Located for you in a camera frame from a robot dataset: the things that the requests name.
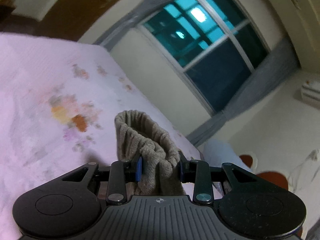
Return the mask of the grey curtain left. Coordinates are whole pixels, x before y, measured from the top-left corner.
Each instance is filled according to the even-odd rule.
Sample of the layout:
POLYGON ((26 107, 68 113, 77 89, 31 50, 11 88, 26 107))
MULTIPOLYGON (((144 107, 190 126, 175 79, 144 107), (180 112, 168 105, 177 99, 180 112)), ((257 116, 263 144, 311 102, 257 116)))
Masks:
POLYGON ((95 42, 110 51, 123 36, 141 20, 151 15, 168 0, 142 0, 133 10, 123 16, 107 31, 105 31, 95 42))

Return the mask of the grey fleece pants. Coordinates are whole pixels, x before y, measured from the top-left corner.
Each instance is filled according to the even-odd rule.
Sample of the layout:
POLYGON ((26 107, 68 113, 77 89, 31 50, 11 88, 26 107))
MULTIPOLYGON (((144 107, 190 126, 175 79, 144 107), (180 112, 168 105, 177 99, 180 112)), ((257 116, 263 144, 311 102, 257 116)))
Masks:
POLYGON ((146 113, 123 111, 114 119, 119 160, 143 158, 143 174, 137 183, 129 182, 127 194, 141 196, 181 196, 182 183, 176 178, 179 149, 169 133, 146 113))

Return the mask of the white air conditioner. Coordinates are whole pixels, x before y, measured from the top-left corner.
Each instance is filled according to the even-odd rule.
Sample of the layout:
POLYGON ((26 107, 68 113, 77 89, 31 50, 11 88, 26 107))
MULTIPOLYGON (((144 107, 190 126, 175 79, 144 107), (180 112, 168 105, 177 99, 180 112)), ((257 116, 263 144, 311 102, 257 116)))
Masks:
POLYGON ((319 81, 306 80, 300 89, 302 100, 314 107, 319 108, 320 85, 319 81))

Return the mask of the window with white frame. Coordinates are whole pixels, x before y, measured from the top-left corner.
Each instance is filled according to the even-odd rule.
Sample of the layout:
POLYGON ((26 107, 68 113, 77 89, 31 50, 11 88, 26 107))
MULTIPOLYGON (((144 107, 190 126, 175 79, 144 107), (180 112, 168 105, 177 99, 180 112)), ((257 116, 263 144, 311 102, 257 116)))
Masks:
POLYGON ((227 105, 268 55, 236 0, 172 0, 138 27, 210 115, 227 105))

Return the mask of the grey curtain right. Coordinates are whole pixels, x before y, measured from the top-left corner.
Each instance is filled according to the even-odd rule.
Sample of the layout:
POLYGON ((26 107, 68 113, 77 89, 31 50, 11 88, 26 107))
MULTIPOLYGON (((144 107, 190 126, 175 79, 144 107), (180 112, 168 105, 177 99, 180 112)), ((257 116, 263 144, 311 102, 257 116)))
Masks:
POLYGON ((241 85, 223 110, 191 132, 187 139, 195 147, 202 145, 227 122, 249 110, 275 90, 300 67, 289 37, 283 38, 241 85))

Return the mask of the red wooden headboard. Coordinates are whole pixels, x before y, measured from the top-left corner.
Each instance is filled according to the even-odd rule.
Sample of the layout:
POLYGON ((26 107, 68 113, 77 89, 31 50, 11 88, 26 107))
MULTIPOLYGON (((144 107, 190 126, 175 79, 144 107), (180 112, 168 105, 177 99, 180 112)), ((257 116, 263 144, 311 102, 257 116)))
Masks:
MULTIPOLYGON (((239 156, 241 161, 251 169, 251 171, 256 171, 258 166, 258 159, 254 156, 253 153, 242 154, 239 156)), ((266 181, 269 181, 287 191, 289 191, 289 183, 287 178, 277 171, 264 171, 260 173, 255 173, 258 177, 263 178, 266 181)))

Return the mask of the pink floral bed sheet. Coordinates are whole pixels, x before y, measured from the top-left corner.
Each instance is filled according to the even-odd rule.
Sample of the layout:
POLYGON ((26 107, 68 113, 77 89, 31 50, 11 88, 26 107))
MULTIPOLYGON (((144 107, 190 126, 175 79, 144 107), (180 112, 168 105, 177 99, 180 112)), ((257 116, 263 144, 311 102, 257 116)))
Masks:
POLYGON ((23 193, 81 165, 118 159, 115 116, 148 114, 187 159, 200 152, 100 46, 1 33, 1 239, 18 239, 23 193))

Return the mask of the brown wooden door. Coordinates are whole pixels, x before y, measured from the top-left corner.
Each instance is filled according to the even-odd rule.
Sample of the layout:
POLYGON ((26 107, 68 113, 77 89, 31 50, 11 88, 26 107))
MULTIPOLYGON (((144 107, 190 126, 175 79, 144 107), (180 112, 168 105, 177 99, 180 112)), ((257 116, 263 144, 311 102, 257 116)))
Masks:
POLYGON ((1 31, 78 41, 119 0, 1 0, 1 31))

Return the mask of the grey curtain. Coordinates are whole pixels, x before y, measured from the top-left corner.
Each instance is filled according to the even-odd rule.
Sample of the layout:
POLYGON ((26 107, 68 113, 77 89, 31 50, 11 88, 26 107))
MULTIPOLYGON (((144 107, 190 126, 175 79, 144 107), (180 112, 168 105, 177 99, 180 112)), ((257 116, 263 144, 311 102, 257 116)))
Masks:
POLYGON ((300 67, 289 37, 283 38, 241 85, 223 110, 191 132, 187 139, 195 147, 202 145, 227 122, 249 110, 275 90, 300 67))
POLYGON ((133 10, 123 16, 107 31, 105 31, 95 42, 110 51, 123 36, 141 20, 151 15, 168 0, 142 0, 133 10))

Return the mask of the folded light blue quilt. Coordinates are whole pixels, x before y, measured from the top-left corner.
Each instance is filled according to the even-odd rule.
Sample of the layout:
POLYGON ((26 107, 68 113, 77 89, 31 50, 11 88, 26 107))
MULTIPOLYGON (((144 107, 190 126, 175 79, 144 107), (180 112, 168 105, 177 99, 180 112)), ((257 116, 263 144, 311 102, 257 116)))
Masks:
POLYGON ((236 155, 229 143, 211 138, 204 144, 202 154, 204 161, 210 166, 221 167, 223 163, 233 163, 252 173, 252 170, 236 155))

